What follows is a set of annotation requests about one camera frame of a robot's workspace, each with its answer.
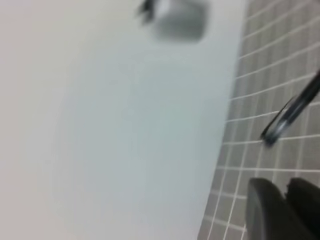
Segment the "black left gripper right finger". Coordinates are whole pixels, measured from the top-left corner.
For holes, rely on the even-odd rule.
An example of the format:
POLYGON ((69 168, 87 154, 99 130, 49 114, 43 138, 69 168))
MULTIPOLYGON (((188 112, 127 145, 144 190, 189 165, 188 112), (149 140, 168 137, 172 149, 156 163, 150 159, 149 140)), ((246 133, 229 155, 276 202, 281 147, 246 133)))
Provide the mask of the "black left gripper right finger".
POLYGON ((287 188, 286 200, 304 226, 319 240, 320 188, 303 178, 292 178, 287 188))

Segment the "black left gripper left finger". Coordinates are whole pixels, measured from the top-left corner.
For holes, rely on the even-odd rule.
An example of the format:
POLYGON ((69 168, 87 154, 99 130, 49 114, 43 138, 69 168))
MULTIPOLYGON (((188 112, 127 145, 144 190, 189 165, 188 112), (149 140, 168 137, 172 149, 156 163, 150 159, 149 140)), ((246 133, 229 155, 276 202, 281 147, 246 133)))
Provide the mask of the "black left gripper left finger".
POLYGON ((245 210, 249 240, 314 240, 281 191, 271 181, 252 178, 245 210))

